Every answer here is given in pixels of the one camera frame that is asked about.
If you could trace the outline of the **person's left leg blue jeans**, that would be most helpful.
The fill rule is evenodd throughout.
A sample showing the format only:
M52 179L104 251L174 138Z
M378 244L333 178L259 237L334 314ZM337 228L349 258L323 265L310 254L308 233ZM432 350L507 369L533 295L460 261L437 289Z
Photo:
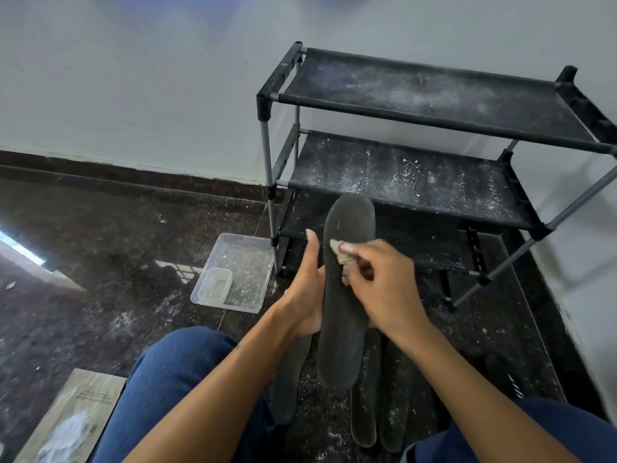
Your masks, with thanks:
M122 463L154 426L218 366L239 343L208 327L167 334L146 349L99 440L93 463ZM231 463L267 463L274 422L261 394Z

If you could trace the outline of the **dark grey shoe insole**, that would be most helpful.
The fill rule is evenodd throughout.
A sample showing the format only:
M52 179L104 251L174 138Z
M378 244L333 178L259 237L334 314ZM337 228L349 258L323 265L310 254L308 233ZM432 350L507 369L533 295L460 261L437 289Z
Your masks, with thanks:
M403 448L416 368L393 342L388 341L381 370L380 441L391 453Z
M368 316L351 287L343 282L331 241L365 243L375 239L372 201L357 194L342 195L330 209L323 231L325 296L317 348L318 379L326 388L350 389L356 382L363 356Z
M381 336L376 328L365 332L360 372L351 388L351 435L362 448L377 440L376 403L381 375Z
M273 374L269 410L277 426L289 426L296 416L299 378L312 343L312 335L290 343Z

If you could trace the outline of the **person's right leg blue jeans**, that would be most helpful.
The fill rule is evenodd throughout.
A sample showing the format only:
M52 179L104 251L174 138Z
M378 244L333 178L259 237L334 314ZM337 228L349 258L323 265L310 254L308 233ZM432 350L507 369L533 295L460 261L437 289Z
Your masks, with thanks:
M525 397L515 404L582 463L617 463L617 428L572 405ZM460 429L445 431L408 446L400 463L479 463Z

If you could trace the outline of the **dusty brown cardboard sheet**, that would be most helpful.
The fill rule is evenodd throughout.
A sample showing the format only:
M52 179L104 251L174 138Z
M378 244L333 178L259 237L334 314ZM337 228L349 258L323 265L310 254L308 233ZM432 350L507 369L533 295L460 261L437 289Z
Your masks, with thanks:
M75 368L12 463L87 463L126 381Z

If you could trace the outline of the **person's right forearm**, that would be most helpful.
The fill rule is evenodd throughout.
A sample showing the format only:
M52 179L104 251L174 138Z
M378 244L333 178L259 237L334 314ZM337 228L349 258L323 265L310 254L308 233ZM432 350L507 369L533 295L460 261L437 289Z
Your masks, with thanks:
M479 463L581 463L474 369L427 320L380 329L436 391Z

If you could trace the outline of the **person's leg blue jeans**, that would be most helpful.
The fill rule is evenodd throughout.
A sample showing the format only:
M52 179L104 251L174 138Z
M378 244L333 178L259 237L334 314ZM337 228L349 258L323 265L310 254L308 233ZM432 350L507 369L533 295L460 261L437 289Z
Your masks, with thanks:
M617 463L617 428L572 405L525 397L515 404L582 463ZM460 429L445 431L408 446L400 463L479 463Z
M99 440L93 463L122 463L154 426L218 366L239 343L208 327L167 334L146 349ZM274 422L261 394L231 463L267 463Z

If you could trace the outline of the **small beige cloth piece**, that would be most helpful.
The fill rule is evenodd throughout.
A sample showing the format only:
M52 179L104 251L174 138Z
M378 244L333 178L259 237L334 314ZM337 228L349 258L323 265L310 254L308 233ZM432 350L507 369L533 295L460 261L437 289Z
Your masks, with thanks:
M356 258L354 258L354 256L351 256L341 251L341 245L343 243L344 241L330 239L329 246L333 254L335 255L336 262L341 267L341 281L343 282L344 286L349 286L350 285L350 282L349 282L350 267L352 265L357 265L357 260Z

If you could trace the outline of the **small clear plastic container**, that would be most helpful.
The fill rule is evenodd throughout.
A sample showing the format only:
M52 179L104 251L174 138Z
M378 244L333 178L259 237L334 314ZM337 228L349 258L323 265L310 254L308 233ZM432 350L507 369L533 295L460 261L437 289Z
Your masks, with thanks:
M191 293L194 304L222 308L233 282L233 273L227 268L205 268Z

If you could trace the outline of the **black metal shoe rack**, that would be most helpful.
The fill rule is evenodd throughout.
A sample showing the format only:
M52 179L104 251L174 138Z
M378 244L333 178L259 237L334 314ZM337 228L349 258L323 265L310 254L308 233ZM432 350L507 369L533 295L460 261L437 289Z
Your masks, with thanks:
M273 272L288 249L325 222L336 195L377 205L378 234L439 271L449 311L467 301L617 179L617 165L550 222L541 221L512 166L523 142L611 155L614 124L575 85L436 67L292 44L257 93ZM498 159L303 128L313 108L509 139Z

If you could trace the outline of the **person's right hand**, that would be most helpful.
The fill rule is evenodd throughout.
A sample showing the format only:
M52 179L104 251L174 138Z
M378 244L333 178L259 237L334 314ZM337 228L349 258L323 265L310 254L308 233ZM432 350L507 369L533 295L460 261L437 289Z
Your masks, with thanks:
M410 258L384 240L344 242L341 251L374 268L374 281L356 281L351 288L382 333L399 341L429 325Z

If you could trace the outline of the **large clear plastic container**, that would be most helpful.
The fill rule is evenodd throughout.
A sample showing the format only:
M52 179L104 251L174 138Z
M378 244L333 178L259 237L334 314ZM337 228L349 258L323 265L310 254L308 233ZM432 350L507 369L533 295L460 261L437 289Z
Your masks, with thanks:
M225 305L214 308L258 313L265 299L273 266L274 252L270 239L232 233L220 234L204 269L227 268L233 273L233 282Z

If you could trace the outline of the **person's left forearm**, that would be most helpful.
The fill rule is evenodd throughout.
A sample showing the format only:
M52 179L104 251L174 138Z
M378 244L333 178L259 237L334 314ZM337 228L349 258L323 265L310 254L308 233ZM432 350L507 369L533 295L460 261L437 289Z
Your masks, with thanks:
M258 398L310 311L279 301L122 463L231 463Z

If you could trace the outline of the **person's left hand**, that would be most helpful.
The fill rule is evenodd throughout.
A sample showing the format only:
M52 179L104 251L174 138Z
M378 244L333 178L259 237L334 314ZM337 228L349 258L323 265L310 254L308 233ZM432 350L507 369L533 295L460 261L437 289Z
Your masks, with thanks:
M321 331L325 275L326 268L321 265L320 275L306 277L303 255L294 280L280 299L282 316L291 340Z

